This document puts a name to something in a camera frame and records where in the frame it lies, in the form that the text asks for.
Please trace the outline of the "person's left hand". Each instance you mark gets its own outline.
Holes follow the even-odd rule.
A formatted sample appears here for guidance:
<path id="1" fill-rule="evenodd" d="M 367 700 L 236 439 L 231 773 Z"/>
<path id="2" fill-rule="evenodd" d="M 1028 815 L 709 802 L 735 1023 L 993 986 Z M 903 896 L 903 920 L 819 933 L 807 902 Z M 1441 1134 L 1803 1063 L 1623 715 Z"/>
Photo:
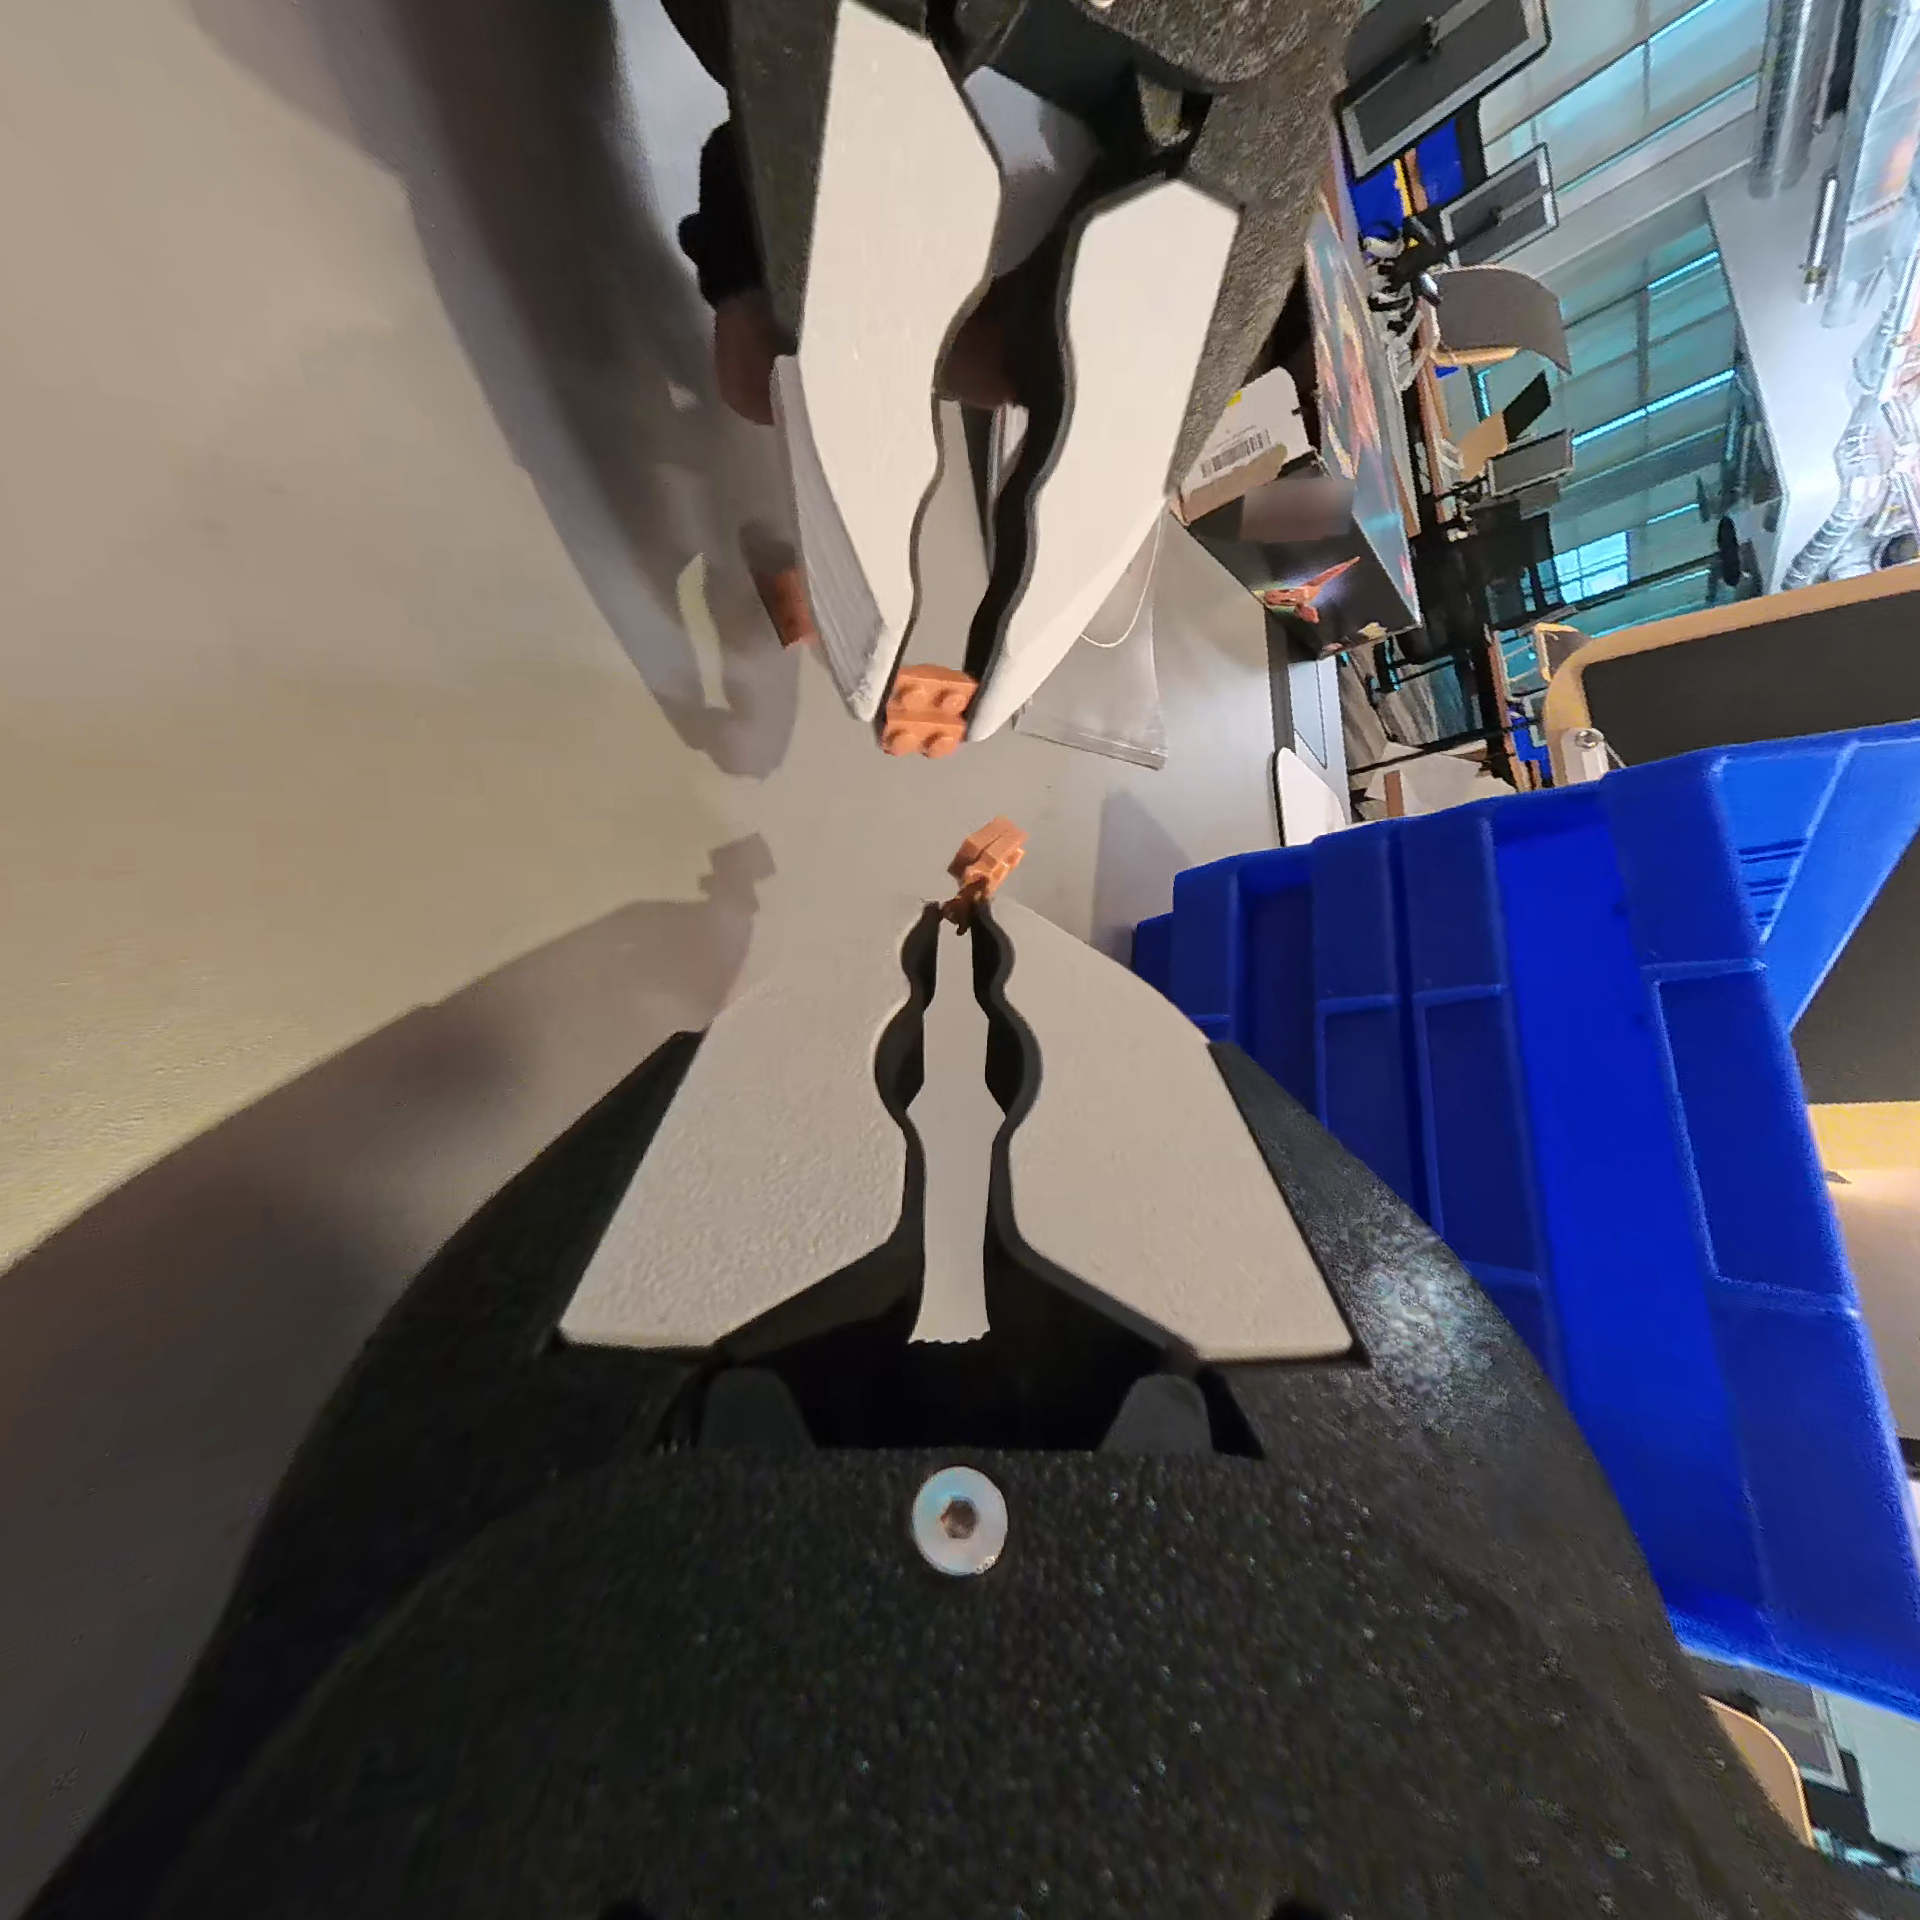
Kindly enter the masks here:
<path id="1" fill-rule="evenodd" d="M 732 294 L 713 308 L 713 381 L 723 403 L 749 426 L 774 426 L 777 362 L 791 351 L 791 344 L 788 328 L 759 286 Z"/>

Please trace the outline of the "colourful printed toy box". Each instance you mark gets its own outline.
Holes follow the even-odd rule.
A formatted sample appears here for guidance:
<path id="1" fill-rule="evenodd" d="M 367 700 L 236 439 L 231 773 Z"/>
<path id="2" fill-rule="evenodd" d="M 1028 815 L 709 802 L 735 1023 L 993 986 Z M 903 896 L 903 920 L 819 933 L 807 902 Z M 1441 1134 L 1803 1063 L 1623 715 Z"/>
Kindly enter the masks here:
<path id="1" fill-rule="evenodd" d="M 1404 391 L 1333 150 L 1302 270 L 1169 509 L 1299 660 L 1422 623 Z"/>

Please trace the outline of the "small orange brick assembly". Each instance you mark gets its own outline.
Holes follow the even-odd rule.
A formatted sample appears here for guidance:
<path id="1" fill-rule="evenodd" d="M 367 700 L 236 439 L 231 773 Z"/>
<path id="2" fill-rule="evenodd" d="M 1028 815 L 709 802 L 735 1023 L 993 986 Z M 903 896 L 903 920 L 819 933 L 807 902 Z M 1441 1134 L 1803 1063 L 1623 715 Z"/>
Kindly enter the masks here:
<path id="1" fill-rule="evenodd" d="M 901 664 L 879 714 L 883 751 L 903 759 L 947 759 L 969 739 L 977 680 L 957 667 Z"/>

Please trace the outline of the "white curved board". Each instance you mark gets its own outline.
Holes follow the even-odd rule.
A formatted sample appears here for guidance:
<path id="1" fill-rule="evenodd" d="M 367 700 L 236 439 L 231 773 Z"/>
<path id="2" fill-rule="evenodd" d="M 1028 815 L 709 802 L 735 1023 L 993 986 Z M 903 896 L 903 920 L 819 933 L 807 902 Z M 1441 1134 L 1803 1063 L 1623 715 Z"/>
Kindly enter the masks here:
<path id="1" fill-rule="evenodd" d="M 1331 759 L 1310 751 L 1301 736 L 1278 748 L 1271 773 L 1281 847 L 1352 827 L 1352 790 L 1347 754 L 1333 748 Z"/>

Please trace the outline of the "black board with wooden edge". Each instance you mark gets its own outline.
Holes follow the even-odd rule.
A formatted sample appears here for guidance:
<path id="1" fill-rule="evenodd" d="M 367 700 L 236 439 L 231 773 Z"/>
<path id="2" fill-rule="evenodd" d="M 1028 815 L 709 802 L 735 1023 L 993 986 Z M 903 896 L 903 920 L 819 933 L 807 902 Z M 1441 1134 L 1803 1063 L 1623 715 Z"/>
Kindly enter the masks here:
<path id="1" fill-rule="evenodd" d="M 1918 564 L 1580 636 L 1542 702 L 1552 783 L 1918 718 Z"/>

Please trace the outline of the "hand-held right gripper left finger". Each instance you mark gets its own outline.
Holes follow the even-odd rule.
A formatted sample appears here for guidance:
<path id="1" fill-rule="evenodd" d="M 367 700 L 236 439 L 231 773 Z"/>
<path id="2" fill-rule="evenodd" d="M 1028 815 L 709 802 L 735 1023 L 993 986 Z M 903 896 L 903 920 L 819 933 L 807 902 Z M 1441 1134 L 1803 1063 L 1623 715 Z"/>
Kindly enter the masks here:
<path id="1" fill-rule="evenodd" d="M 697 1037 L 563 1312 L 577 1348 L 780 1354 L 923 1306 L 935 910 L 791 928 Z"/>

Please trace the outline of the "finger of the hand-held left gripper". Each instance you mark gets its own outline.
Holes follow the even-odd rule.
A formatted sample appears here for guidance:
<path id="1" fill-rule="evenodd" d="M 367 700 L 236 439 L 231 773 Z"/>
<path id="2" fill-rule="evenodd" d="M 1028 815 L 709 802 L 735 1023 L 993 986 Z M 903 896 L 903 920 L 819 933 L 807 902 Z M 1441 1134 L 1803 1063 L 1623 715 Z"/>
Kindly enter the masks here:
<path id="1" fill-rule="evenodd" d="M 832 684 L 884 706 L 942 472 L 937 380 L 990 282 L 1000 166 L 940 48 L 869 5 L 832 27 L 797 348 L 773 405 Z"/>
<path id="2" fill-rule="evenodd" d="M 1030 407 L 998 492 L 972 736 L 1032 698 L 1164 514 L 1239 224 L 1229 204 L 1156 179 L 1070 226 L 1052 314 L 1061 381 Z"/>

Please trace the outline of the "tiny orange brick part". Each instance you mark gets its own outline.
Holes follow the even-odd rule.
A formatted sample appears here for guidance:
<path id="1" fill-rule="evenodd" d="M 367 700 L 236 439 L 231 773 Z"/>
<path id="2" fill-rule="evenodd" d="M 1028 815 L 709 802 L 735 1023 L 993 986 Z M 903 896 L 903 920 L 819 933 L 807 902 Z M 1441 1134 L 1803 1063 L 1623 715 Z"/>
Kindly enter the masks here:
<path id="1" fill-rule="evenodd" d="M 1006 815 L 993 815 L 972 830 L 948 864 L 953 891 L 942 906 L 943 920 L 967 928 L 977 908 L 993 901 L 1000 884 L 1022 867 L 1023 850 L 1025 831 Z"/>

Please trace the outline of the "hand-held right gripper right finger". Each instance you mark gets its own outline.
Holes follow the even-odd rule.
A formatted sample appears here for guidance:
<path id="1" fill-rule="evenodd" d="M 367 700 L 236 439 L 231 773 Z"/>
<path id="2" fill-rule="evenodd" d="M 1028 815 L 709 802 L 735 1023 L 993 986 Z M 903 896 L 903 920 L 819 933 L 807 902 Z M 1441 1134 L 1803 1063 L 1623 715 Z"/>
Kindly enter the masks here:
<path id="1" fill-rule="evenodd" d="M 1348 1318 L 1203 1031 L 1019 902 L 980 906 L 972 943 L 1000 1110 L 991 1330 L 1059 1360 L 1348 1357 Z"/>

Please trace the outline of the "grey desk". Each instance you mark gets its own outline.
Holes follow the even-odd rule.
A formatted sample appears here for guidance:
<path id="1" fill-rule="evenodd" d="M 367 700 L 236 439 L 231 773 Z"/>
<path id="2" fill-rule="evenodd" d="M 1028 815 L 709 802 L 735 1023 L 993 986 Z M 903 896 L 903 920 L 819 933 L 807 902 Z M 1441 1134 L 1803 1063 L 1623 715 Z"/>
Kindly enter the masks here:
<path id="1" fill-rule="evenodd" d="M 1109 951 L 1272 846 L 1167 530 L 1167 762 L 883 756 L 676 248 L 660 5 L 5 5 L 5 1916 L 417 1269 L 811 908 L 969 827 Z"/>

